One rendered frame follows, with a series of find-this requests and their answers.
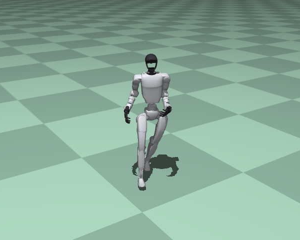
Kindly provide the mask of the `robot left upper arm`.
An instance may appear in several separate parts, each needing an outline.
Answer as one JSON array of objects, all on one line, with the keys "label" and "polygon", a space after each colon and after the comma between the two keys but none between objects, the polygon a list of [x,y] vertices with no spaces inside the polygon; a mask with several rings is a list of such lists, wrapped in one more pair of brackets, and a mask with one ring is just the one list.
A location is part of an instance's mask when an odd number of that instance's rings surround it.
[{"label": "robot left upper arm", "polygon": [[161,98],[168,97],[168,88],[169,88],[169,83],[171,81],[170,76],[168,73],[161,73],[163,82],[162,82],[162,96]]}]

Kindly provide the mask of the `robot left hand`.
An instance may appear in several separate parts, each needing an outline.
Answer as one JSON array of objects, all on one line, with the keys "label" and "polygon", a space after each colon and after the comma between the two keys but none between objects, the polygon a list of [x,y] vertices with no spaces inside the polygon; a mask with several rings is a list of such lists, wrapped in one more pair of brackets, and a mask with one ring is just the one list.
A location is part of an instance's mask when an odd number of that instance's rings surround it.
[{"label": "robot left hand", "polygon": [[[160,113],[161,115],[161,117],[164,117],[164,116],[166,116],[168,113],[170,113],[171,112],[171,109],[172,109],[172,107],[171,106],[167,106],[167,108],[164,110],[165,112],[163,112],[163,111],[161,111],[162,113]],[[164,113],[164,114],[163,114]]]}]

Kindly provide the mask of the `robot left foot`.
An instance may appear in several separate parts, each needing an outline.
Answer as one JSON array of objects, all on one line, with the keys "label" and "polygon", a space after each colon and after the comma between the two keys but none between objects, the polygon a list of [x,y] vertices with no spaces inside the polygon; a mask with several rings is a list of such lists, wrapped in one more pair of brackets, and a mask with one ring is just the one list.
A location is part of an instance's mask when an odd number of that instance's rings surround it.
[{"label": "robot left foot", "polygon": [[[145,156],[145,158],[146,158],[146,156]],[[145,171],[150,171],[151,170],[150,162],[148,162],[148,160],[145,161],[145,163],[144,163],[144,170]]]}]

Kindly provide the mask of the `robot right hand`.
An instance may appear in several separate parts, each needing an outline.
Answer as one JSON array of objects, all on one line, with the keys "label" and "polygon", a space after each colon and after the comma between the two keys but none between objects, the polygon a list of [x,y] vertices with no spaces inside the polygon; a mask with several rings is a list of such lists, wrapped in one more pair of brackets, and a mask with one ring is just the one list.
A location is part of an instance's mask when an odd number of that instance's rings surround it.
[{"label": "robot right hand", "polygon": [[130,124],[130,120],[128,120],[128,119],[131,119],[128,117],[129,112],[130,112],[129,106],[126,106],[124,109],[124,117],[125,117],[125,122],[128,124]]}]

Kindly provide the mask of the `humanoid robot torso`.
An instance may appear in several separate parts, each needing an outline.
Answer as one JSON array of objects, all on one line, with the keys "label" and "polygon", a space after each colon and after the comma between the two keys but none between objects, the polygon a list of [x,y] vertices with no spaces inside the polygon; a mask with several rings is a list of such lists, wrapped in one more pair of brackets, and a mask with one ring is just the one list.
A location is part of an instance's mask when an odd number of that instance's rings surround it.
[{"label": "humanoid robot torso", "polygon": [[154,71],[154,75],[148,75],[150,72],[141,74],[141,93],[148,104],[144,108],[147,121],[153,121],[159,118],[159,109],[156,103],[160,102],[162,97],[163,77],[161,72]]}]

